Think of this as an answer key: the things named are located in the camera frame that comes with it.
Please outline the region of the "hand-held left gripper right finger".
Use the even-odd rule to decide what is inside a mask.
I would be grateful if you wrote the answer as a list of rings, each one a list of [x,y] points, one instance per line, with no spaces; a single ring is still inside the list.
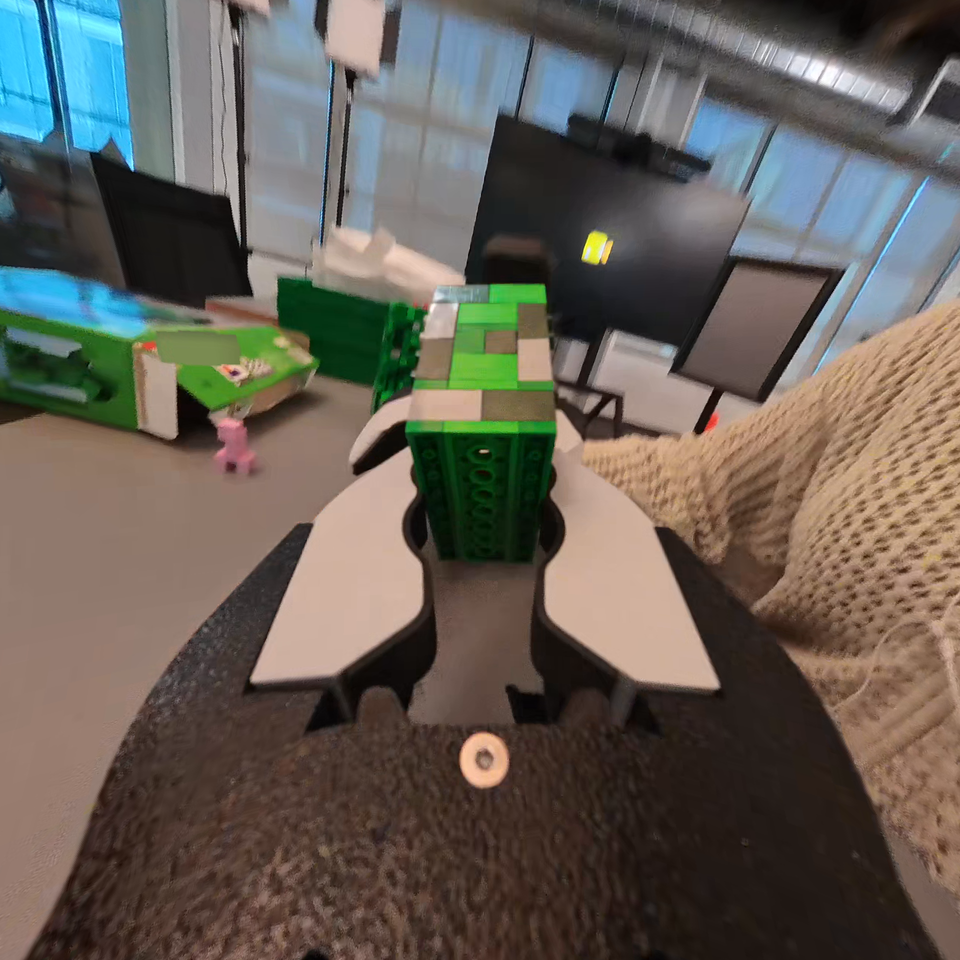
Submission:
[[[582,464],[554,456],[540,529],[531,660],[548,716],[582,690],[615,726],[644,724],[643,695],[714,697],[721,682],[654,523]]]

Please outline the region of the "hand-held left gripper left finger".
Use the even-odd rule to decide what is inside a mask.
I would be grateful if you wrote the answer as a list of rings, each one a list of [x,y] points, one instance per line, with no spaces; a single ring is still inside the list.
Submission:
[[[315,517],[249,686],[319,690],[343,721],[372,688],[408,711],[437,653],[425,543],[411,468],[357,478]]]

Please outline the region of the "green lego creeper model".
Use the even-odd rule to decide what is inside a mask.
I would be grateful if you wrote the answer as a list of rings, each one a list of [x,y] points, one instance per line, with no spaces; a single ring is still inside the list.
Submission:
[[[371,414],[396,414],[440,558],[534,560],[558,424],[546,288],[439,286],[390,309]]]

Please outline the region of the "person's right forearm knit sleeve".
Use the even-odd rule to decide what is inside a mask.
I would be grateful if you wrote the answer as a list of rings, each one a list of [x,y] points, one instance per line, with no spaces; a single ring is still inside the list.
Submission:
[[[959,305],[900,321],[702,436],[582,462],[706,564],[776,578],[751,611],[846,742],[884,828],[959,892]]]

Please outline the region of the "green lego baseplate stack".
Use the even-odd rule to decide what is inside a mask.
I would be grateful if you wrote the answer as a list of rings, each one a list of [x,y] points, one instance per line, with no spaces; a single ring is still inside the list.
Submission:
[[[307,338],[319,375],[375,384],[390,303],[282,276],[275,305],[279,326]]]

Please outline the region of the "pink lego pig figure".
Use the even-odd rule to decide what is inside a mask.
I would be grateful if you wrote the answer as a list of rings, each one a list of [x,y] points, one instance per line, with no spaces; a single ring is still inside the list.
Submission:
[[[258,466],[258,457],[250,447],[248,430],[242,419],[222,418],[217,424],[217,439],[221,448],[214,455],[214,463],[222,474],[249,476]]]

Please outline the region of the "green lego set box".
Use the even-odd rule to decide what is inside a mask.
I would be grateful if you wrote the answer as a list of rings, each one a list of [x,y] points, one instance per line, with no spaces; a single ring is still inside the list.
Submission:
[[[305,334],[265,313],[174,305],[55,270],[2,267],[2,401],[174,441],[306,390]]]

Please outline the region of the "large black monitor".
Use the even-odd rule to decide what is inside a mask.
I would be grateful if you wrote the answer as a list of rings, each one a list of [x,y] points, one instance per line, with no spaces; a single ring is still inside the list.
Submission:
[[[538,241],[551,265],[548,306],[566,336],[594,341],[617,330],[679,347],[748,210],[741,196],[500,114],[464,275],[482,282],[484,249],[498,236]]]

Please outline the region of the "grey framed board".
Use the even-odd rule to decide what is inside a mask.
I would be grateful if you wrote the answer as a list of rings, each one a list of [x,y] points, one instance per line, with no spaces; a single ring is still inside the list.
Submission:
[[[845,271],[729,256],[670,374],[747,402],[765,402]]]

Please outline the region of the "black video bar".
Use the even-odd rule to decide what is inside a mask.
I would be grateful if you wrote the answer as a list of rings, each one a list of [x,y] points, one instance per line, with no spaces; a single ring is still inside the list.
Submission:
[[[710,160],[659,142],[649,133],[631,133],[580,113],[569,115],[566,136],[600,157],[681,183],[705,177],[713,169]]]

